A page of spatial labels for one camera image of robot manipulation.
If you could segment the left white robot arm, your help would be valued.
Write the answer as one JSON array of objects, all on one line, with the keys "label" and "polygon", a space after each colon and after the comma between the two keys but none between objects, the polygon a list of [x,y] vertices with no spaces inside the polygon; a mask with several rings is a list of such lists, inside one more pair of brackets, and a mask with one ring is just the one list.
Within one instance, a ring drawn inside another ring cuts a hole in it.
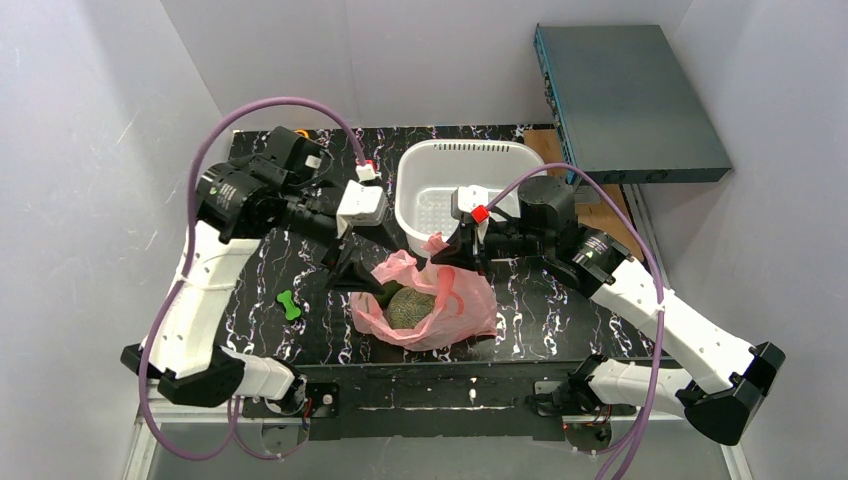
[{"label": "left white robot arm", "polygon": [[326,177],[331,155],[320,144],[283,127],[265,148],[206,170],[195,193],[175,293],[157,334],[127,346],[122,363],[146,371],[160,394],[176,405],[217,407],[232,397],[259,397],[286,414],[306,404],[306,377],[290,364],[235,352],[216,332],[236,283],[261,241],[273,230],[293,232],[322,246],[326,288],[381,294],[382,284],[362,264],[354,236],[387,249],[396,242],[385,228],[387,196],[372,161],[339,186]]}]

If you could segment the fake green avocado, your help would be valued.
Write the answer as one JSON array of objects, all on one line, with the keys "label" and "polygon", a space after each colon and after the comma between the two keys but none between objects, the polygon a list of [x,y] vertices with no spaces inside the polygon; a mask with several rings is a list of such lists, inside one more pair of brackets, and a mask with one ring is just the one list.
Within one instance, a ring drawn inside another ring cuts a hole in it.
[{"label": "fake green avocado", "polygon": [[380,308],[386,309],[393,297],[403,288],[404,285],[394,280],[384,283],[382,285],[382,292],[375,296]]}]

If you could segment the pink plastic bag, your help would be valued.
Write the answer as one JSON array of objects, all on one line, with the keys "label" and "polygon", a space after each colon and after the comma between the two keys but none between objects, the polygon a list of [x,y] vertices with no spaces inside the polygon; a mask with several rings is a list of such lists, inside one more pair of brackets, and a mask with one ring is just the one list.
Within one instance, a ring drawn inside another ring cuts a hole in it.
[{"label": "pink plastic bag", "polygon": [[475,336],[497,333],[497,301],[485,277],[471,271],[417,259],[400,250],[372,270],[382,284],[397,281],[404,287],[436,296],[435,308],[414,329],[394,330],[385,318],[375,295],[350,295],[350,313],[355,329],[409,351],[441,349]]}]

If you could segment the green fake melon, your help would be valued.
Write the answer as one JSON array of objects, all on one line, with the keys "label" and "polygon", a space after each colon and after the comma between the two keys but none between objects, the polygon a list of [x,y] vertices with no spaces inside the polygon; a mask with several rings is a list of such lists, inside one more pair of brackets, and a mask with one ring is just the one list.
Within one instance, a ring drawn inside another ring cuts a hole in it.
[{"label": "green fake melon", "polygon": [[414,329],[435,308],[436,296],[411,287],[398,290],[385,309],[388,325],[394,330]]}]

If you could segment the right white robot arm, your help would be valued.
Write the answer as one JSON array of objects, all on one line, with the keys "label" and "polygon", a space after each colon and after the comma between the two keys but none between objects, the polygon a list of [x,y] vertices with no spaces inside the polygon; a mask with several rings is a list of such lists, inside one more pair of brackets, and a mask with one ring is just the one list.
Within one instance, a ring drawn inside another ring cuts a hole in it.
[{"label": "right white robot arm", "polygon": [[573,188],[563,180],[533,176],[516,195],[513,216],[487,207],[478,186],[455,190],[458,226],[432,261],[482,274],[495,260],[538,258],[559,283],[618,314],[676,361],[674,368],[652,369],[593,354],[546,400],[582,410],[650,406],[686,419],[717,443],[738,444],[771,391],[784,351],[738,338],[658,288],[626,247],[579,222]]}]

